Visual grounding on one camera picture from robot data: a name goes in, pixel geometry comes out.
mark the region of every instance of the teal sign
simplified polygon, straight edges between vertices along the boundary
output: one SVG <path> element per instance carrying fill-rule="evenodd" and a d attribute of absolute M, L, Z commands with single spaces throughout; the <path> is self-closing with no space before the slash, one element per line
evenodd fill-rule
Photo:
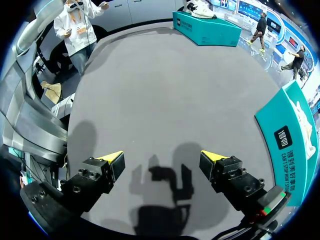
<path fill-rule="evenodd" d="M 299 101 L 312 125 L 310 140 L 316 151 L 308 160 L 302 129 L 290 100 L 295 105 Z M 297 82 L 282 87 L 255 118 L 269 149 L 275 184 L 292 194 L 288 206 L 300 206 L 315 174 L 319 144 L 310 107 Z"/>
<path fill-rule="evenodd" d="M 236 47 L 242 30 L 220 18 L 196 18 L 184 11 L 173 12 L 173 27 L 199 46 Z"/>

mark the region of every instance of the white hoodie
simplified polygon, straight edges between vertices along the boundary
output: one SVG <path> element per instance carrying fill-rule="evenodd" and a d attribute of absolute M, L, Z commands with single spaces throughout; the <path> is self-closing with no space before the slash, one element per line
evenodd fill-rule
<path fill-rule="evenodd" d="M 87 16 L 93 19 L 104 13 L 104 10 L 96 6 L 91 0 L 81 0 L 81 2 L 83 2 L 81 6 L 83 11 L 75 9 L 69 13 L 69 7 L 65 4 L 62 13 L 56 17 L 53 23 L 56 35 L 64 40 L 69 57 L 97 41 L 94 28 Z M 87 32 L 79 34 L 77 31 L 79 24 L 83 24 L 87 28 Z M 64 34 L 68 29 L 72 29 L 71 36 L 65 38 Z"/>

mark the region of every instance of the lanyard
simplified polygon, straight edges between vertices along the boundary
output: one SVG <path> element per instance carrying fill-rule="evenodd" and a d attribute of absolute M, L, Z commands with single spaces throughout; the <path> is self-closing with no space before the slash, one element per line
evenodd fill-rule
<path fill-rule="evenodd" d="M 79 9 L 77 9 L 77 11 L 78 11 L 79 19 L 80 19 L 80 21 L 81 21 L 81 12 L 80 12 Z M 70 14 L 70 16 L 71 16 L 72 21 L 73 21 L 74 23 L 76 23 L 76 18 L 75 18 L 75 15 L 73 14 L 73 12 L 70 12 L 69 14 Z"/>

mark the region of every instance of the gray floor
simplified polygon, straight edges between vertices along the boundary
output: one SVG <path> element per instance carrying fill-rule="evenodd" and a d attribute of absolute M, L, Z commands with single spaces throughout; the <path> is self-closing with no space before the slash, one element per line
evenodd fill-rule
<path fill-rule="evenodd" d="M 266 49 L 266 53 L 261 56 L 259 49 L 261 48 L 261 44 L 259 39 L 257 39 L 252 46 L 248 46 L 245 40 L 250 40 L 252 38 L 252 34 L 243 29 L 241 32 L 241 38 L 238 42 L 238 47 L 243 48 L 247 53 L 249 53 L 264 69 L 266 73 L 270 75 L 270 77 L 274 80 L 274 82 L 278 85 L 279 88 L 283 87 L 293 78 L 293 71 L 283 71 L 280 72 L 280 66 L 278 66 L 275 62 L 273 62 L 272 50 Z M 67 98 L 71 94 L 75 93 L 80 82 L 80 75 L 77 70 L 73 67 L 67 74 L 61 74 L 58 77 L 54 74 L 50 73 L 48 69 L 44 71 L 44 74 L 40 74 L 39 80 L 46 81 L 50 84 L 61 83 L 62 84 L 62 96 Z M 43 94 L 41 98 L 42 102 L 52 108 L 54 104 Z"/>
<path fill-rule="evenodd" d="M 211 188 L 199 169 L 200 151 L 237 156 L 269 190 L 273 170 L 254 114 L 279 87 L 243 48 L 199 47 L 170 26 L 142 26 L 99 42 L 72 108 L 70 172 L 90 156 L 123 150 L 125 171 L 83 217 L 127 234 L 148 234 L 152 227 L 209 240 L 238 225 L 243 214 Z M 193 196 L 176 205 L 169 183 L 152 181 L 154 166 L 165 175 L 174 171 L 178 189 L 191 181 Z M 183 169 L 191 171 L 187 179 Z M 189 216 L 184 211 L 174 221 L 182 204 Z"/>

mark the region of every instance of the person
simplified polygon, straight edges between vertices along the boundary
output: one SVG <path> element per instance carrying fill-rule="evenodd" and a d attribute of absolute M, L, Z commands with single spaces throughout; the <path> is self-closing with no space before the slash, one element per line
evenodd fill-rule
<path fill-rule="evenodd" d="M 93 19 L 100 16 L 108 8 L 107 2 L 98 7 L 91 0 L 66 0 L 62 13 L 53 22 L 56 35 L 64 40 L 71 62 L 81 76 L 97 44 L 88 17 Z"/>
<path fill-rule="evenodd" d="M 252 39 L 249 41 L 247 40 L 246 42 L 251 45 L 257 38 L 260 38 L 260 42 L 261 42 L 261 52 L 265 52 L 265 41 L 264 41 L 264 35 L 266 32 L 266 28 L 267 28 L 267 20 L 266 20 L 266 16 L 267 14 L 265 12 L 261 13 L 261 18 L 258 22 L 258 25 L 256 26 L 256 31 L 252 37 Z"/>
<path fill-rule="evenodd" d="M 288 65 L 281 66 L 281 71 L 293 69 L 293 80 L 297 79 L 299 69 L 301 68 L 301 65 L 305 59 L 305 54 L 304 54 L 305 51 L 306 51 L 305 46 L 301 45 L 300 50 L 297 53 L 289 52 L 290 55 L 294 56 L 293 61 L 290 62 Z"/>

